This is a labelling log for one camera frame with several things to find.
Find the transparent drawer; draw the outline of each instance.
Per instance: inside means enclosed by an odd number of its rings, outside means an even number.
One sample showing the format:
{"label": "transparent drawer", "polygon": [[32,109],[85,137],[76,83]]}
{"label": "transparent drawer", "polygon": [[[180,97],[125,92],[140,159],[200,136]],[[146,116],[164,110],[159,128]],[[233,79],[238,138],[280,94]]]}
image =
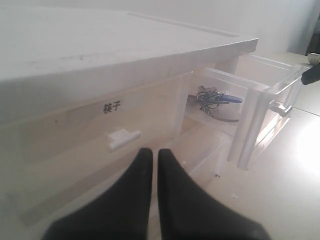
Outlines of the transparent drawer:
{"label": "transparent drawer", "polygon": [[[234,74],[213,68],[195,72],[186,116],[223,133],[230,144],[227,159],[247,170],[290,119],[303,72],[302,66],[252,55],[239,58]],[[223,103],[202,99],[210,88],[220,94],[210,96]]]}
{"label": "transparent drawer", "polygon": [[141,147],[180,134],[189,74],[0,128],[0,232],[40,239],[105,191]]}

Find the white cabinet top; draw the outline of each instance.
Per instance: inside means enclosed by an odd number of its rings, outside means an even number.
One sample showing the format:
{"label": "white cabinet top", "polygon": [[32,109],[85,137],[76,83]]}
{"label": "white cabinet top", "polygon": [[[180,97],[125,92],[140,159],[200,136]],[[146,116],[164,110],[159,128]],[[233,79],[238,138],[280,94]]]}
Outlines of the white cabinet top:
{"label": "white cabinet top", "polygon": [[[258,41],[124,11],[42,7],[1,7],[0,33],[0,124],[250,53]],[[67,101],[30,100],[52,87]],[[8,105],[24,101],[37,110],[13,116]]]}

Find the wall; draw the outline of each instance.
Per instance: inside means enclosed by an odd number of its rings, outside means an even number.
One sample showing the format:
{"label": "wall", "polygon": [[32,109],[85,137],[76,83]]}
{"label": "wall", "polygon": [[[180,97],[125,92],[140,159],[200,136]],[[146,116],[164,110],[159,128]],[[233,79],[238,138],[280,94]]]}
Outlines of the wall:
{"label": "wall", "polygon": [[256,54],[304,54],[318,0],[0,0],[0,4],[119,9],[259,38]]}

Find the black object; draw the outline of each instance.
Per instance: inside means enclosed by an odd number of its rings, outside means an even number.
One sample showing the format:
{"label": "black object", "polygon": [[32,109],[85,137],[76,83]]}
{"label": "black object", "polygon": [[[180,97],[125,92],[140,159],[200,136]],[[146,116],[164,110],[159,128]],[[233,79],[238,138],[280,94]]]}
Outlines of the black object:
{"label": "black object", "polygon": [[169,149],[158,155],[158,204],[163,240],[270,240],[262,225],[203,191]]}
{"label": "black object", "polygon": [[305,71],[301,76],[303,85],[315,83],[320,80],[320,64],[311,67]]}
{"label": "black object", "polygon": [[54,222],[43,240],[145,240],[153,153],[142,148],[121,178],[80,210]]}

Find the keychain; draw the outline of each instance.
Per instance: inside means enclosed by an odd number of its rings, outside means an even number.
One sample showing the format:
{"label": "keychain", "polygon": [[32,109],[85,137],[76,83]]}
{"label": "keychain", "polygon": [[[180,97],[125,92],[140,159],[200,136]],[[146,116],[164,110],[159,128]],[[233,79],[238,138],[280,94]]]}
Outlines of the keychain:
{"label": "keychain", "polygon": [[188,95],[188,99],[193,99],[196,103],[200,104],[200,110],[205,112],[213,119],[227,122],[237,123],[239,119],[225,119],[213,114],[214,109],[217,109],[221,104],[241,104],[243,100],[239,97],[227,95],[223,92],[219,92],[216,87],[205,88],[204,86],[198,87],[198,93],[196,95]]}

